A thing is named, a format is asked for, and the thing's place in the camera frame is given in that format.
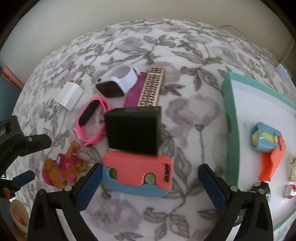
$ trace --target beige wall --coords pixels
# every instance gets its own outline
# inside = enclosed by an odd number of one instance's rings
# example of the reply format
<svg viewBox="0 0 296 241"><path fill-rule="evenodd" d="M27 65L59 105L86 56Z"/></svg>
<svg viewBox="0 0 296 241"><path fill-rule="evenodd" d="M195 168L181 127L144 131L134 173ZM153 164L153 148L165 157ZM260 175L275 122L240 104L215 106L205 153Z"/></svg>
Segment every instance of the beige wall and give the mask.
<svg viewBox="0 0 296 241"><path fill-rule="evenodd" d="M41 0L9 36L0 65L25 83L42 58L77 36L118 22L161 18L232 25L278 59L291 39L260 0Z"/></svg>

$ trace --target pink fitness band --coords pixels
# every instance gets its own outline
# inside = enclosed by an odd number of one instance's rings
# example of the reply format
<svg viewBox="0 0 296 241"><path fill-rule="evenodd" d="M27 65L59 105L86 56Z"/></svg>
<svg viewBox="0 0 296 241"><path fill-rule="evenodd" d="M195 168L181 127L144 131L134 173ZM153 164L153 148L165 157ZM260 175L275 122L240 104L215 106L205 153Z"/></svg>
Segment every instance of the pink fitness band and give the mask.
<svg viewBox="0 0 296 241"><path fill-rule="evenodd" d="M101 140L103 140L106 136L105 131L105 124L103 123L99 129L99 131L94 134L91 138L87 139L84 134L84 128L85 124L88 122L92 114L95 112L95 110L99 107L99 105L102 105L104 113L112 110L112 107L109 105L109 103L103 99L101 96L99 97L93 97L91 98L82 111L79 113L79 115L76 118L75 125L76 128L73 129L74 133L76 134L78 140L84 141L84 146L90 147L97 143L99 143Z"/></svg>

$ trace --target wooden domino strip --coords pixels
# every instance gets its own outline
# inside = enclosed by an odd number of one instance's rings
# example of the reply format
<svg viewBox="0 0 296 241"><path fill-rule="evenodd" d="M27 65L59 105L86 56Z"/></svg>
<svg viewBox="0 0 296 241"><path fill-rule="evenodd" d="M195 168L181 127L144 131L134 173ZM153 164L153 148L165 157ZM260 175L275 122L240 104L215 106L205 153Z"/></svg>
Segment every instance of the wooden domino strip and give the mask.
<svg viewBox="0 0 296 241"><path fill-rule="evenodd" d="M147 74L137 106L156 106L165 68L151 67Z"/></svg>

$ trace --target bed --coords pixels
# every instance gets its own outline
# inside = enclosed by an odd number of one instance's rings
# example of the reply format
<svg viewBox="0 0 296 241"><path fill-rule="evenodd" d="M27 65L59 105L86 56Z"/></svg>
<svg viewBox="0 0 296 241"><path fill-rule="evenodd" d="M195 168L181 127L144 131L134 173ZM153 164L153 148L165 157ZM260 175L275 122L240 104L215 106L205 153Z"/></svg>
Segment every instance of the bed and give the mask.
<svg viewBox="0 0 296 241"><path fill-rule="evenodd" d="M221 85L233 71L274 89L295 103L275 67L278 62L254 42L212 25L179 20L138 20L92 31L53 51L36 67L27 81L14 113L25 135L45 133L51 148L17 158L7 171L12 178L28 169L36 178L17 194L30 213L41 188L54 191L42 179L45 158L55 159L76 140L73 126L80 108L99 93L94 83L107 70L134 64L140 71L164 66L159 105L162 106L160 154L174 161L173 186L163 198L147 198L112 192L101 185L81 215L98 240L204 240L220 214L198 181L197 168L207 163L223 176L226 171L227 121ZM54 102L68 81L78 83L84 93L73 111ZM124 98L109 99L122 107ZM88 133L97 128L99 114ZM102 162L108 152L104 140L79 155L90 167ZM62 225L73 235L62 213ZM274 231L282 240L292 215Z"/></svg>

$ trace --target smartwatch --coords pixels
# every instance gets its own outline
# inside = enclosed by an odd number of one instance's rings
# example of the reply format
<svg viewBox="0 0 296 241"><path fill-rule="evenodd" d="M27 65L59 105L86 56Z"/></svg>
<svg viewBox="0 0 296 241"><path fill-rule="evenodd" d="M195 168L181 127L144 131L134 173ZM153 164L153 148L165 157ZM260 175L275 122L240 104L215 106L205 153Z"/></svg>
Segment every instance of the smartwatch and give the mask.
<svg viewBox="0 0 296 241"><path fill-rule="evenodd" d="M140 74L135 66L122 64L102 75L96 88L106 98L122 97L136 84Z"/></svg>
<svg viewBox="0 0 296 241"><path fill-rule="evenodd" d="M99 105L102 105L104 113L112 110L112 107L109 105L109 103L101 96L93 97L87 102L75 121L76 127L73 129L73 131L76 134L78 140L82 140L84 142L84 146L86 147L90 147L99 143L106 136L105 123L101 125L99 131L91 138L87 139L84 134L85 124L88 122Z"/></svg>

